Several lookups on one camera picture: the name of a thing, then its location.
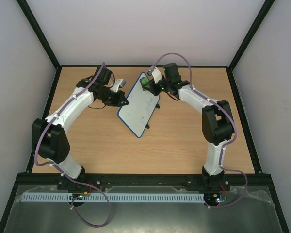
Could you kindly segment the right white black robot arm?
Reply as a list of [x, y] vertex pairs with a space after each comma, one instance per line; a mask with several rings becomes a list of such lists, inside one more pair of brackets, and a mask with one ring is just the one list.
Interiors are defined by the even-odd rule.
[[216, 175], [222, 173], [225, 147], [232, 135], [236, 135], [230, 104], [227, 100], [214, 100], [198, 91], [189, 81], [183, 81], [175, 63], [163, 66], [164, 75], [156, 66], [151, 66], [149, 81], [142, 81], [144, 91], [154, 96], [161, 92], [167, 93], [175, 100], [188, 103], [196, 109], [202, 117], [202, 133], [208, 142], [207, 159], [203, 170], [207, 175], [202, 178], [202, 185], [207, 190], [213, 190], [219, 179]]

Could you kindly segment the metal wire whiteboard stand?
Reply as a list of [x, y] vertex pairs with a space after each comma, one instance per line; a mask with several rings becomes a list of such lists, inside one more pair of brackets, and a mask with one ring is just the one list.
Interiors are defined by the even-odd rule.
[[[157, 103], [155, 108], [160, 109], [160, 105]], [[145, 128], [149, 129], [150, 128], [149, 124], [146, 124]]]

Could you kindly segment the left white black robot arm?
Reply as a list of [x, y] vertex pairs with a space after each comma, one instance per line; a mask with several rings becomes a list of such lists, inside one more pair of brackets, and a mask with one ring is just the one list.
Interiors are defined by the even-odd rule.
[[45, 119], [36, 119], [32, 124], [32, 150], [37, 166], [55, 166], [63, 175], [77, 179], [82, 166], [70, 154], [67, 132], [77, 117], [95, 100], [105, 106], [128, 105], [124, 91], [125, 79], [116, 79], [105, 65], [99, 66], [94, 75], [83, 78], [76, 84], [70, 97]]

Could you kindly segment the green whiteboard eraser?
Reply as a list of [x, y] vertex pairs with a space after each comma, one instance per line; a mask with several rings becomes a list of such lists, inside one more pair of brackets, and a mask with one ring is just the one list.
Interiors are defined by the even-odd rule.
[[142, 77], [139, 82], [143, 91], [150, 91], [150, 80], [147, 76]]

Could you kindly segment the blue framed whiteboard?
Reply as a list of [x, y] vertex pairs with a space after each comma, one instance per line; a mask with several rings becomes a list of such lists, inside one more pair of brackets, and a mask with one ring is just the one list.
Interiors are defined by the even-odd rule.
[[159, 96], [142, 90], [139, 80], [144, 76], [147, 76], [144, 72], [139, 75], [127, 96], [129, 104], [120, 107], [117, 113], [119, 119], [137, 138], [142, 137], [160, 100]]

